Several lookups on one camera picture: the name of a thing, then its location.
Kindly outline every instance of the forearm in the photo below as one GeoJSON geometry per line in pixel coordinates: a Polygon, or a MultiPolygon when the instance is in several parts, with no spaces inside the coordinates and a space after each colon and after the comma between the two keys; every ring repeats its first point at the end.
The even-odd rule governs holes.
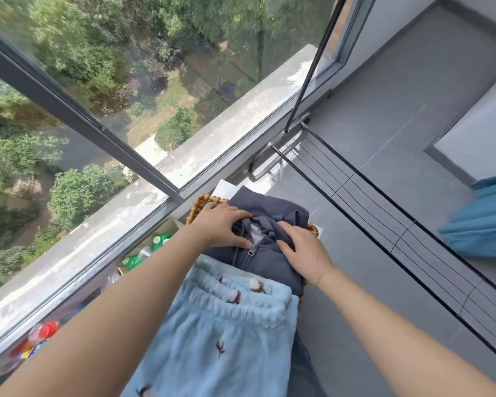
{"type": "Polygon", "coordinates": [[[318,286],[341,311],[397,396],[496,396],[493,381],[339,269],[324,274],[318,286]]]}
{"type": "Polygon", "coordinates": [[[60,329],[0,396],[115,396],[134,373],[192,263],[205,249],[187,226],[60,329]]]}

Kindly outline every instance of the hand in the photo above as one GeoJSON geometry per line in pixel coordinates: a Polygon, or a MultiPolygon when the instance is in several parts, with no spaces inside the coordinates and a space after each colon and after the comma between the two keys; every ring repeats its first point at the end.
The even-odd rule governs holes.
{"type": "Polygon", "coordinates": [[[279,249],[299,274],[316,285],[321,276],[334,269],[327,250],[309,230],[291,226],[284,221],[278,224],[292,238],[296,252],[284,241],[277,241],[279,249]]]}
{"type": "Polygon", "coordinates": [[[246,238],[231,232],[233,223],[252,214],[227,203],[208,203],[188,226],[197,231],[197,237],[205,237],[206,246],[240,246],[250,249],[253,244],[246,238]]]}

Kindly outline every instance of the gray hoodie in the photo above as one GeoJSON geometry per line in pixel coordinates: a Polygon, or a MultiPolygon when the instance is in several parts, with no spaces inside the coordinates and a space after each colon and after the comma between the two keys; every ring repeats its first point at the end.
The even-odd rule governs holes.
{"type": "Polygon", "coordinates": [[[251,250],[233,246],[208,248],[204,254],[246,272],[286,284],[293,294],[300,295],[303,291],[301,276],[292,268],[276,241],[286,242],[293,250],[294,243],[277,222],[286,221],[305,228],[309,212],[293,202],[258,194],[244,186],[228,204],[253,214],[251,219],[235,222],[233,233],[252,241],[254,247],[251,250]]]}

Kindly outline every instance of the window frame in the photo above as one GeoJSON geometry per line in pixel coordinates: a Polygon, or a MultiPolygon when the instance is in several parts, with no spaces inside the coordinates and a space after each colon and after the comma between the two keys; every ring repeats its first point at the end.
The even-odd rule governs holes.
{"type": "MultiPolygon", "coordinates": [[[[344,34],[329,63],[317,72],[304,91],[297,116],[301,117],[323,96],[331,91],[331,79],[344,67],[364,27],[375,0],[353,0],[352,13],[344,26],[344,34]]],[[[168,199],[155,210],[115,240],[93,261],[89,261],[73,276],[66,286],[56,290],[46,300],[35,306],[19,322],[0,335],[0,354],[19,340],[34,324],[61,306],[72,295],[85,287],[115,260],[130,251],[141,239],[171,215],[183,214],[189,209],[194,197],[210,192],[220,178],[226,178],[248,161],[251,156],[271,139],[280,136],[300,96],[298,89],[270,115],[238,139],[215,161],[205,167],[184,186],[172,184],[157,168],[119,139],[109,128],[102,125],[84,106],[69,95],[55,80],[19,50],[0,36],[0,79],[29,97],[63,124],[83,135],[100,149],[129,167],[140,177],[164,192],[168,199]]]]}

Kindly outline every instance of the cardboard box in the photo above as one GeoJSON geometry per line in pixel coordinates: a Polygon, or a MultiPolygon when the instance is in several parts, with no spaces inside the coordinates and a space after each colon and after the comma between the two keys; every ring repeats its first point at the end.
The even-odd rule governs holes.
{"type": "Polygon", "coordinates": [[[132,251],[127,253],[124,256],[121,256],[118,260],[116,260],[116,264],[118,265],[118,271],[119,274],[123,275],[125,273],[128,273],[128,270],[125,266],[123,266],[123,259],[127,256],[136,256],[139,251],[142,250],[144,246],[150,246],[151,248],[154,246],[154,243],[152,242],[153,238],[156,237],[157,235],[164,235],[164,234],[171,234],[175,235],[176,232],[181,229],[182,227],[185,227],[185,224],[179,222],[176,219],[173,219],[172,217],[167,218],[162,224],[156,228],[151,235],[149,235],[147,238],[142,240],[132,251]]]}

